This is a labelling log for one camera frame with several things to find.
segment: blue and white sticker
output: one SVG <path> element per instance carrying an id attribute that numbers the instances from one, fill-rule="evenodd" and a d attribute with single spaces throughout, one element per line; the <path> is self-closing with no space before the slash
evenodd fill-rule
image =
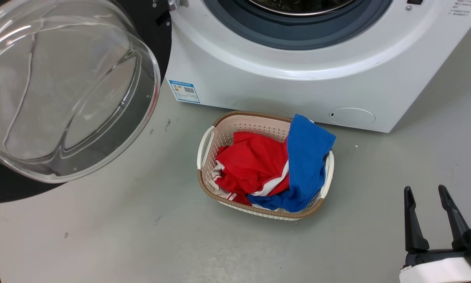
<path id="1" fill-rule="evenodd" d="M 195 87 L 192 84 L 169 80 L 176 99 L 186 102 L 200 103 Z"/>

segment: floor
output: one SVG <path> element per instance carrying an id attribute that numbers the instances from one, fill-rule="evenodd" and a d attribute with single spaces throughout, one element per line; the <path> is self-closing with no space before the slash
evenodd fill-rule
<path id="1" fill-rule="evenodd" d="M 165 86 L 113 163 L 0 204 L 3 282 L 396 283 L 406 185 L 431 248 L 452 241 L 438 184 L 471 227 L 471 32 L 391 134 L 324 125 L 337 136 L 334 181 L 298 222 L 235 211 L 199 187 L 198 143 L 226 111 L 176 102 Z"/>

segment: blue clothing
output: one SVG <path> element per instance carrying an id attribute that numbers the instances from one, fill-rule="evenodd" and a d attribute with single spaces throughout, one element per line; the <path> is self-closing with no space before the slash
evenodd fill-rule
<path id="1" fill-rule="evenodd" d="M 252 204 L 291 213 L 307 207 L 325 181 L 323 158 L 336 137 L 302 115 L 295 115 L 288 134 L 290 189 L 271 197 L 248 195 Z"/>

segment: gray rubber seal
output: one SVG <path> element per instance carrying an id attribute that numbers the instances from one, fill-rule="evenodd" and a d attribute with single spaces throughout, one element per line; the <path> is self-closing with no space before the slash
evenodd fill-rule
<path id="1" fill-rule="evenodd" d="M 314 50 L 346 41 L 375 23 L 392 0 L 356 0 L 326 15 L 291 17 L 246 0 L 204 0 L 213 15 L 240 36 L 281 50 Z"/>

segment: plastic basket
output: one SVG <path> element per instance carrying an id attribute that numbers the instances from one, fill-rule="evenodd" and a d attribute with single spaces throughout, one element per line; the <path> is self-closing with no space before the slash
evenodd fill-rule
<path id="1" fill-rule="evenodd" d="M 237 131 L 248 131 L 256 134 L 268 136 L 279 142 L 283 142 L 288 136 L 290 129 L 290 118 L 283 118 L 274 115 L 266 115 L 255 112 L 233 111 L 219 118 L 212 127 L 210 127 L 201 140 L 199 152 L 197 154 L 197 174 L 199 184 L 203 191 L 213 199 L 219 201 L 225 206 L 230 206 L 239 211 L 251 213 L 262 217 L 272 219 L 294 221 L 302 219 L 316 212 L 323 203 L 333 179 L 334 155 L 329 152 L 326 158 L 326 180 L 309 205 L 300 212 L 290 213 L 282 208 L 270 211 L 265 208 L 256 208 L 246 206 L 235 201 L 224 199 L 215 195 L 215 188 L 210 184 L 211 172 L 216 165 L 216 154 L 219 147 L 233 145 L 233 133 Z"/>

